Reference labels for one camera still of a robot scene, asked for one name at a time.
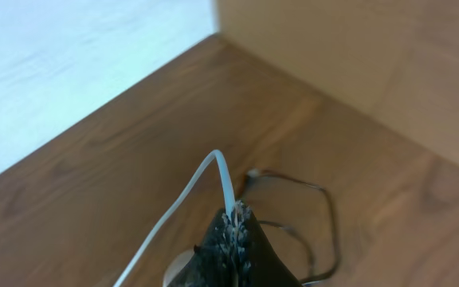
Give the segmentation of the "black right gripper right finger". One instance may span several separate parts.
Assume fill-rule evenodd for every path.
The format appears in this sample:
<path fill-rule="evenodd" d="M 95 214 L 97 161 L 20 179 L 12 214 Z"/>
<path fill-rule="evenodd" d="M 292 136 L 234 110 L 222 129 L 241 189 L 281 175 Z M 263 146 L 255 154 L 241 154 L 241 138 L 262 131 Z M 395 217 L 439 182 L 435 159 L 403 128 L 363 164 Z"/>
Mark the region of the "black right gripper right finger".
<path fill-rule="evenodd" d="M 239 286 L 300 286 L 273 250 L 250 207 L 242 201 L 235 203 L 235 248 Z"/>

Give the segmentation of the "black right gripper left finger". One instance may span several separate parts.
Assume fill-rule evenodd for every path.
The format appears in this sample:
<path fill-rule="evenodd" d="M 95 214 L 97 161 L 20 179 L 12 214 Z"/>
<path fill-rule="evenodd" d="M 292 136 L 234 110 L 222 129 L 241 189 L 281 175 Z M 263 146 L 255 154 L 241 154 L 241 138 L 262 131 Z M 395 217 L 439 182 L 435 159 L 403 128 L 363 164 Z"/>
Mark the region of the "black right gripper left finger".
<path fill-rule="evenodd" d="M 228 218 L 220 209 L 212 219 L 194 254 L 168 282 L 170 287 L 231 287 L 236 283 Z"/>

